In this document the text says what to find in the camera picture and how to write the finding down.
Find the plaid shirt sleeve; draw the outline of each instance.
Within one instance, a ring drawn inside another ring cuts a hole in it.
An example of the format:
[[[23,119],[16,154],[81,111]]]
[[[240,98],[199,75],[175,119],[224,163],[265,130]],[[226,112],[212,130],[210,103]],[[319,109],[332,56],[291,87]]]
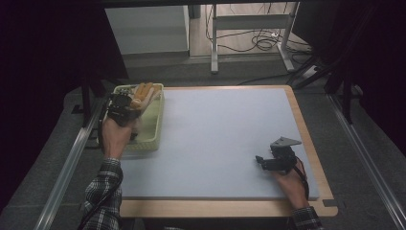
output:
[[[293,221],[298,230],[324,230],[313,207],[293,211]]]
[[[86,188],[84,215],[107,194],[119,181],[123,174],[120,161],[114,158],[104,159],[98,176]],[[120,205],[122,189],[119,187],[86,223],[83,229],[120,229]]]

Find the wooden edge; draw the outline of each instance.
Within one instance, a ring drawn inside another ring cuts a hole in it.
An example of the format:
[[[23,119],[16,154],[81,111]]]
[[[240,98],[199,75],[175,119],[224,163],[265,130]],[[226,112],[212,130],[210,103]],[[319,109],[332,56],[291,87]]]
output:
[[[164,91],[255,88],[283,88],[285,90],[319,187],[320,197],[309,203],[315,208],[319,217],[336,216],[338,208],[325,207],[323,203],[324,199],[334,199],[334,197],[316,149],[314,149],[302,112],[289,85],[165,87]],[[120,214],[123,218],[261,218],[290,217],[292,210],[287,200],[123,200]]]
[[[320,197],[317,200],[309,201],[309,203],[315,208],[319,216],[335,216],[338,213],[338,208],[325,207],[323,203],[324,199],[334,199],[334,196],[332,195],[331,189],[329,188],[325,172],[323,171],[322,164],[319,160],[319,156],[317,155],[310,134],[308,133],[308,129],[305,124],[301,109],[299,108],[292,88],[290,86],[287,89],[285,88],[285,92],[287,99],[289,100],[290,107],[292,108],[292,112],[296,120],[296,125],[298,126],[298,130],[301,134],[309,164],[311,166],[311,169],[313,170],[317,186],[319,187]]]

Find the green tray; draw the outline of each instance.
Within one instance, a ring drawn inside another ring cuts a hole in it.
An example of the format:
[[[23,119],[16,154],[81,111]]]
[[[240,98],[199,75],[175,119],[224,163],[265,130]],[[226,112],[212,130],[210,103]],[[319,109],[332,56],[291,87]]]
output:
[[[141,133],[128,143],[125,150],[157,150],[161,139],[162,116],[164,112],[164,85],[161,86],[161,95],[156,98],[144,112],[142,119]],[[118,93],[123,89],[134,88],[137,85],[120,85],[114,89]]]

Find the hand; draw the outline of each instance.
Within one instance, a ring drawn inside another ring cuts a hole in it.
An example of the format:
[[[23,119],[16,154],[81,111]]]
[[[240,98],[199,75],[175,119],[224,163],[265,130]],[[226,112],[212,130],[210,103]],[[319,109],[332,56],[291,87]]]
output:
[[[131,136],[131,130],[135,121],[129,122],[126,126],[119,126],[111,119],[106,118],[102,124],[102,139],[105,158],[121,159],[125,146]]]
[[[302,172],[305,172],[301,161],[298,159],[296,163],[296,167]],[[278,172],[271,172],[272,175],[277,179],[279,186],[281,187],[282,191],[289,199],[292,207],[296,209],[301,209],[304,207],[308,207],[308,201],[305,198],[305,187],[302,183],[301,178],[299,177],[298,173],[294,170],[291,170],[288,174],[283,175]]]

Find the black wire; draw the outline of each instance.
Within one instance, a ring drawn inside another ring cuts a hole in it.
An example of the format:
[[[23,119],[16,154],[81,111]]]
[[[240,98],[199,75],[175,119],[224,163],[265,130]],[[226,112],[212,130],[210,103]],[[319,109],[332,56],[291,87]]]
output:
[[[252,79],[252,80],[246,80],[246,81],[238,83],[237,85],[242,85],[242,84],[253,82],[253,81],[262,81],[262,80],[267,80],[267,79],[273,79],[273,78],[278,78],[278,77],[285,77],[285,76],[295,75],[295,74],[299,73],[300,71],[304,70],[305,68],[307,68],[311,64],[310,60],[311,60],[311,58],[309,58],[299,69],[295,70],[292,73],[287,73],[287,74],[283,74],[283,75],[269,76],[269,77],[263,77],[263,78]]]

